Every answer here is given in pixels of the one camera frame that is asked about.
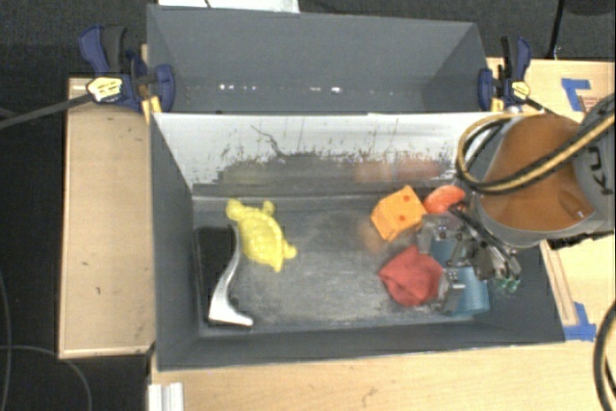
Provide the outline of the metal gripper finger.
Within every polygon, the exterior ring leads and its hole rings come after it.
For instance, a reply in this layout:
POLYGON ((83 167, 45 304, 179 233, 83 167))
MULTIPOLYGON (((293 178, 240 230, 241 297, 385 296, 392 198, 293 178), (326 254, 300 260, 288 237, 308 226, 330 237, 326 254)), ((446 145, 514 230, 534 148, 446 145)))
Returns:
POLYGON ((444 314, 471 314, 475 308, 471 288, 471 268, 447 268, 439 280, 437 311, 444 314))
POLYGON ((441 244, 452 251, 461 242, 463 226, 463 221, 449 212, 424 215, 417 233, 419 251, 428 254, 435 245, 441 244))

